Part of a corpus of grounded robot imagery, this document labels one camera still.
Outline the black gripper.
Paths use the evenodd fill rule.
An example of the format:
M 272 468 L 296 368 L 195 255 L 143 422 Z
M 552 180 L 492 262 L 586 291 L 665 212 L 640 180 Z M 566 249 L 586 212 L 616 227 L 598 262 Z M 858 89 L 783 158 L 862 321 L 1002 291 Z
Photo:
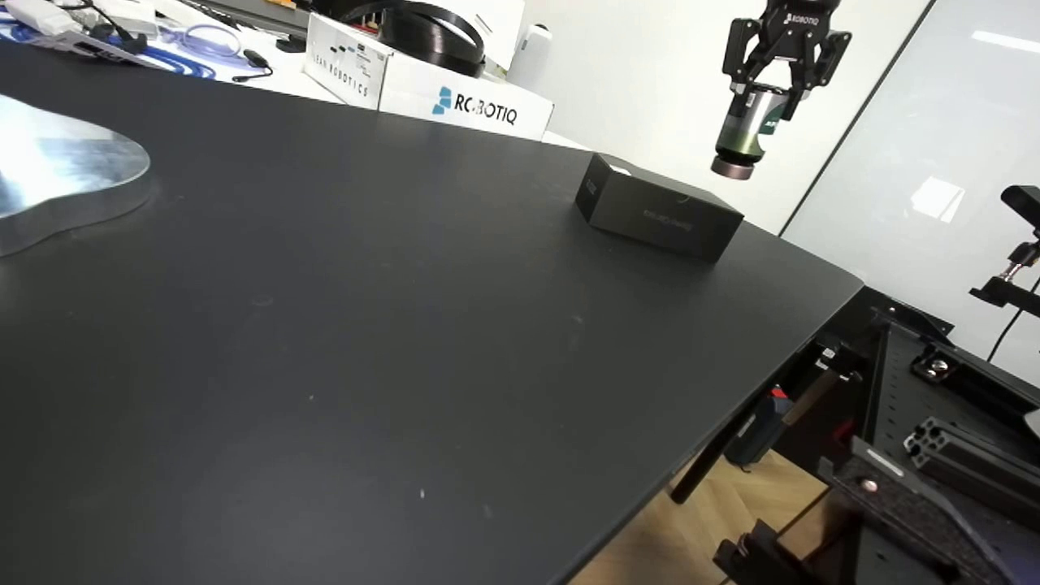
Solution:
M 758 65 L 789 58 L 789 90 L 783 103 L 783 121 L 789 121 L 799 102 L 811 89 L 824 89 L 845 58 L 850 37 L 833 28 L 835 11 L 837 0 L 768 0 L 758 20 L 735 20 L 721 58 L 735 102 L 751 106 Z

